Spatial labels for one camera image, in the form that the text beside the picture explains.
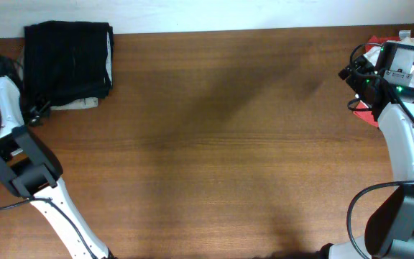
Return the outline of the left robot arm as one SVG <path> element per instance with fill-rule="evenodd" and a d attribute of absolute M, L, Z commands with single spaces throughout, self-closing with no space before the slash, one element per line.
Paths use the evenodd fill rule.
<path fill-rule="evenodd" d="M 0 183 L 13 196 L 9 210 L 31 204 L 53 228 L 72 258 L 112 258 L 73 203 L 63 167 L 28 127 L 23 110 L 22 64 L 0 55 Z"/>

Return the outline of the black shorts garment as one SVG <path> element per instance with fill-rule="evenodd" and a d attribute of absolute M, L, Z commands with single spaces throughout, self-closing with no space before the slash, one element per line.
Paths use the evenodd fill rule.
<path fill-rule="evenodd" d="M 32 104 L 104 99 L 113 88 L 113 27 L 48 21 L 24 28 L 24 93 Z"/>

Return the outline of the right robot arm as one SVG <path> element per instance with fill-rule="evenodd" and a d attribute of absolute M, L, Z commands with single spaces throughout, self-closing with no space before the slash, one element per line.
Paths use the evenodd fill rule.
<path fill-rule="evenodd" d="M 327 244 L 320 258 L 414 258 L 414 38 L 370 43 L 360 56 L 351 54 L 339 72 L 355 93 L 347 107 L 369 113 L 383 134 L 393 180 L 360 191 L 346 216 L 349 241 Z M 392 194 L 371 215 L 364 234 L 355 237 L 351 216 L 363 195 L 393 187 Z"/>

